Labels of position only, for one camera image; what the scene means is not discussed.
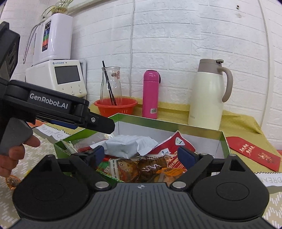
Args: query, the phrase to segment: gray trigger handle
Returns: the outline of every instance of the gray trigger handle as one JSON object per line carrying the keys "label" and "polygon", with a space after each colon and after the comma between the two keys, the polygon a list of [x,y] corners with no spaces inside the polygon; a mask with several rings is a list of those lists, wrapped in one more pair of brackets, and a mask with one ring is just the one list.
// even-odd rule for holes
{"label": "gray trigger handle", "polygon": [[0,155],[9,156],[9,149],[20,146],[33,135],[30,126],[17,118],[10,118],[2,141],[0,143]]}

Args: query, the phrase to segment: cardboard box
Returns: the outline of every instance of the cardboard box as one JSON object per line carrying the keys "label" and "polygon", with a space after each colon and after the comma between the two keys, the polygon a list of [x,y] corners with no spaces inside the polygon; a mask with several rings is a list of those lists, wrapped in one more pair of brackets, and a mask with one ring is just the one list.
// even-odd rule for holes
{"label": "cardboard box", "polygon": [[[181,135],[196,148],[198,153],[208,153],[213,155],[214,158],[226,158],[228,154],[230,154],[228,143],[222,131],[209,130],[126,114],[116,114],[110,118],[113,119],[116,124],[113,132],[115,136],[149,136],[160,143],[179,130]],[[95,133],[96,131],[83,129],[64,140],[74,141],[82,138],[88,138]],[[54,147],[58,158],[69,157],[69,154],[66,152],[66,147],[62,141],[55,143]],[[100,174],[110,183],[120,182],[105,173],[100,172]]]}

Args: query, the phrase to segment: color indicator panel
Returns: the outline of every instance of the color indicator panel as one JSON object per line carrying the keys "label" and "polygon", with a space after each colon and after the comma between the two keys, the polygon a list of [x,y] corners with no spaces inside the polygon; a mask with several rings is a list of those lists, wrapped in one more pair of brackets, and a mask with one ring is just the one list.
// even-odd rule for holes
{"label": "color indicator panel", "polygon": [[43,42],[42,42],[42,51],[45,51],[45,50],[48,49],[48,40],[49,40],[49,33],[50,33],[50,25],[51,25],[51,21],[49,21],[49,22],[45,25],[44,35],[43,35]]}

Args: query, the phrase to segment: white appliance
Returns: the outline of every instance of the white appliance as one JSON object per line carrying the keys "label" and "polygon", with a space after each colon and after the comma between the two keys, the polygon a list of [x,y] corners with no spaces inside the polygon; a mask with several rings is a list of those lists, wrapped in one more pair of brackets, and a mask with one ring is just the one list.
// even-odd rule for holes
{"label": "white appliance", "polygon": [[73,17],[54,14],[36,29],[33,65],[71,58]]}
{"label": "white appliance", "polygon": [[[232,92],[233,76],[221,66],[223,60],[201,59],[194,79],[188,125],[219,130],[223,103]],[[222,72],[227,75],[224,92]]]}
{"label": "white appliance", "polygon": [[84,97],[87,94],[86,61],[48,60],[28,68],[25,81],[73,96]]}

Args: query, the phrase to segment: black round disc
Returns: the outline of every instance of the black round disc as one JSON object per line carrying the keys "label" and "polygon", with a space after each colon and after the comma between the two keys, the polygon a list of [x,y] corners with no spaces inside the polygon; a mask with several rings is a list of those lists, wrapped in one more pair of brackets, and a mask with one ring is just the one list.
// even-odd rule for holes
{"label": "black round disc", "polygon": [[200,180],[192,191],[196,204],[220,219],[243,221],[261,216],[269,201],[267,189],[259,180],[236,175]]}
{"label": "black round disc", "polygon": [[40,174],[27,177],[14,191],[13,203],[21,217],[62,219],[78,212],[87,202],[88,188],[75,178],[53,172]]}

